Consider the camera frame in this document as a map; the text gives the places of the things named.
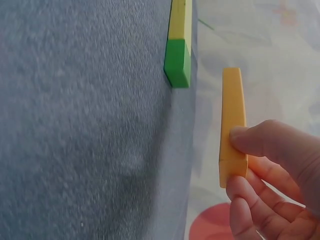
fingernail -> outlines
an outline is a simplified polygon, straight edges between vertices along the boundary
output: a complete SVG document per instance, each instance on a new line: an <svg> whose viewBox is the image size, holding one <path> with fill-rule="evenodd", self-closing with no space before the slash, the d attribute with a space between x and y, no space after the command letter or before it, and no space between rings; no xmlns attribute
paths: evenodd
<svg viewBox="0 0 320 240"><path fill-rule="evenodd" d="M232 128L230 130L230 137L231 138L235 138L238 137L240 135L243 135L246 131L247 131L247 127L245 126L235 126L234 128Z"/></svg>

yellow block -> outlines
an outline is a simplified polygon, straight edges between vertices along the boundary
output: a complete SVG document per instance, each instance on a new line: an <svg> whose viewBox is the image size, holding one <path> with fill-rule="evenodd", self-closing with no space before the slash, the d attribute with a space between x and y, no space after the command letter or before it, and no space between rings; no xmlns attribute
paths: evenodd
<svg viewBox="0 0 320 240"><path fill-rule="evenodd" d="M184 39L191 55L192 1L172 0L168 40Z"/></svg>
<svg viewBox="0 0 320 240"><path fill-rule="evenodd" d="M222 81L219 176L220 187L226 188L230 176L247 176L248 155L233 148L229 140L233 127L245 127L247 123L240 68L225 68Z"/></svg>

finger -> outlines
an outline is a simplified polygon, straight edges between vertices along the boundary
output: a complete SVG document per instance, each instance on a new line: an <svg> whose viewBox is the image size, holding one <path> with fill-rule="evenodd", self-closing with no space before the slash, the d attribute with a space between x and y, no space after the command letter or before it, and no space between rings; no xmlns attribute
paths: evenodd
<svg viewBox="0 0 320 240"><path fill-rule="evenodd" d="M279 164L266 157L249 156L248 167L260 178L274 186L284 195L304 204L299 186Z"/></svg>
<svg viewBox="0 0 320 240"><path fill-rule="evenodd" d="M230 204L230 227L235 240L261 240L252 221L250 208L241 197Z"/></svg>
<svg viewBox="0 0 320 240"><path fill-rule="evenodd" d="M267 120L252 128L234 128L230 141L241 152L267 157L295 180L305 205L320 218L320 139L284 123Z"/></svg>
<svg viewBox="0 0 320 240"><path fill-rule="evenodd" d="M250 169L248 169L246 179L260 199L276 214L288 220L290 223L304 210L303 207L287 202L283 197L279 196Z"/></svg>
<svg viewBox="0 0 320 240"><path fill-rule="evenodd" d="M226 193L231 201L240 197L247 202L254 225L267 239L277 239L283 229L290 224L266 205L248 181L241 176L232 177L228 181Z"/></svg>

red circle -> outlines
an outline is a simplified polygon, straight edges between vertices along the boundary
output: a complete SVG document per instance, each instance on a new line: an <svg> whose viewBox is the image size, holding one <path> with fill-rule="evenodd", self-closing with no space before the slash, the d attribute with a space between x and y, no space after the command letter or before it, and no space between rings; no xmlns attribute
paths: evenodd
<svg viewBox="0 0 320 240"><path fill-rule="evenodd" d="M189 240L234 240L229 225L230 204L212 206L193 221Z"/></svg>

white surface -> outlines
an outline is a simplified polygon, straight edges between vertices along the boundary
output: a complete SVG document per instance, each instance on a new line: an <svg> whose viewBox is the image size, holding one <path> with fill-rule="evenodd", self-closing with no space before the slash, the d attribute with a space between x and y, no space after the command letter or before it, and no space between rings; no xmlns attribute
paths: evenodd
<svg viewBox="0 0 320 240"><path fill-rule="evenodd" d="M185 239L219 188L222 71L240 67L247 125L277 119L320 135L320 1L198 0L198 83Z"/></svg>

